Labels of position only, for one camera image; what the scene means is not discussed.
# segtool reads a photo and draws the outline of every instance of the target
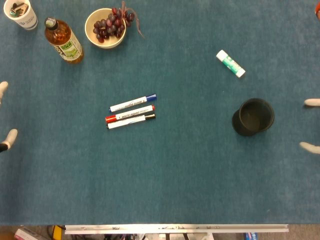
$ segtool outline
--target beige bowl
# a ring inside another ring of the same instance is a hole
[[[120,38],[117,38],[116,36],[110,36],[109,39],[105,39],[104,43],[100,43],[99,40],[96,37],[96,34],[93,32],[94,30],[94,24],[96,21],[100,21],[101,19],[106,19],[109,14],[111,14],[111,8],[100,8],[98,10],[95,10],[93,13],[88,16],[88,18],[85,21],[84,25],[84,31],[86,37],[92,42],[94,45],[98,46],[102,49],[112,49],[116,46],[118,46],[122,40],[125,37],[127,26],[125,21],[124,22],[124,32]]]

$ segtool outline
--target black cup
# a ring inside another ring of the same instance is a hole
[[[274,123],[275,113],[269,103],[260,98],[244,102],[232,117],[234,130],[243,136],[263,132]]]

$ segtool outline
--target white paper cup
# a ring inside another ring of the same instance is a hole
[[[10,15],[10,11],[11,11],[12,5],[14,3],[16,3],[17,5],[22,4],[22,3],[28,4],[29,8],[24,15],[19,16],[19,17],[12,17]],[[32,9],[29,0],[6,0],[4,3],[4,6],[3,6],[3,11],[9,19],[15,21],[17,24],[19,24],[25,30],[35,29],[38,24],[37,16],[36,16],[34,10]]]

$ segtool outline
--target amber liquid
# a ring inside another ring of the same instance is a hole
[[[49,43],[53,45],[62,45],[69,41],[71,37],[71,29],[68,26],[68,24],[66,24],[64,21],[61,21],[58,19],[56,21],[58,22],[57,29],[49,30],[48,28],[45,28],[44,35],[46,39],[49,41]],[[82,48],[81,55],[77,59],[72,61],[67,61],[65,59],[64,60],[70,64],[77,64],[82,61],[84,56],[85,56],[85,51],[84,51],[84,48]]]

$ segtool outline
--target grape stem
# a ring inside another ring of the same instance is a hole
[[[145,36],[142,34],[141,30],[140,30],[140,21],[138,18],[138,14],[130,7],[126,7],[126,3],[125,1],[122,1],[122,7],[121,7],[121,12],[124,15],[126,11],[131,11],[133,12],[134,16],[135,16],[135,24],[136,24],[136,28],[138,30],[138,33],[145,38]]]

